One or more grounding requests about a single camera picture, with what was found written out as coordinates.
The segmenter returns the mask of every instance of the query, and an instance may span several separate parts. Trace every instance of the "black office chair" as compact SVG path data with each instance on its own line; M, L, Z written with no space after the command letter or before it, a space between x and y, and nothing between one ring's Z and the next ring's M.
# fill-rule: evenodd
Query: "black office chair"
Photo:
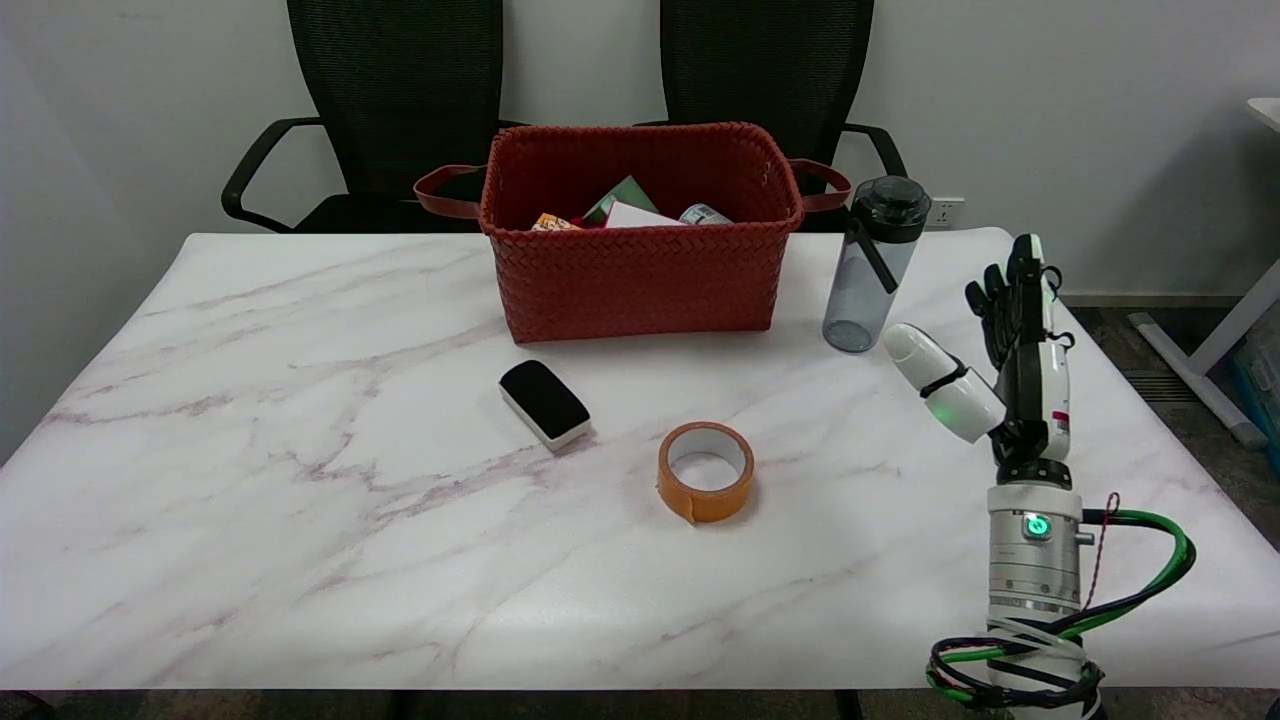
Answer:
M319 118L271 123L223 188L228 215L275 232L479 232L413 200L413 181L449 163L483 164L502 123L502 0L289 0L302 77ZM296 228L244 210L241 197L284 133L323 126L347 195ZM483 179L452 196L479 200Z
M863 77L872 6L872 0L662 0L667 122L746 120L769 131L787 158L827 165L840 136L856 132L870 138L887 173L906 177L888 132L845 122ZM797 179L804 195L823 192L822 181ZM842 232L846 214L813 214L800 229Z

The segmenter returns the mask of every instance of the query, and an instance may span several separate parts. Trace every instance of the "bottle lid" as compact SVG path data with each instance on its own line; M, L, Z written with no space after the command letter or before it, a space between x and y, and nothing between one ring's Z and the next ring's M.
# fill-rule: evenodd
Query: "bottle lid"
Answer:
M879 242L911 242L924 229L933 201L920 183L897 176L867 181L854 191L854 215ZM911 229L902 236L899 229Z

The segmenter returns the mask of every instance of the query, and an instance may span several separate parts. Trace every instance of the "white wall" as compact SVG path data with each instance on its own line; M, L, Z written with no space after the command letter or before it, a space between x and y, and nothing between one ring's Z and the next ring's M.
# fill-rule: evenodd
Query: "white wall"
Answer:
M663 115L657 0L508 0L503 111ZM964 222L1037 229L1068 287L1238 293L1277 255L1275 0L881 0L859 122ZM273 119L314 113L283 0L0 4L0 459L146 295L187 233L255 228L219 191ZM858 140L838 165L876 165ZM293 131L246 206L342 188Z

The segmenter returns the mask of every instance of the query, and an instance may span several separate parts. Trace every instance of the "water bottle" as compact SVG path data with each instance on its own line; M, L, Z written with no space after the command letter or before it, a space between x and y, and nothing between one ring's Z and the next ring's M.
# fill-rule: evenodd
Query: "water bottle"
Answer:
M865 352L876 345L931 205L924 188L908 178L858 186L822 319L822 337L832 347Z

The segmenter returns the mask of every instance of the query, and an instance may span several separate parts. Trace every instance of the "electrical outlet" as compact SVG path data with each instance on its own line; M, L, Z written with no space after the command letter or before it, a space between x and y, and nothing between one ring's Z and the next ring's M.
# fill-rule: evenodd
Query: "electrical outlet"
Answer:
M964 197L934 197L924 227L934 231L948 231L960 222L964 210Z

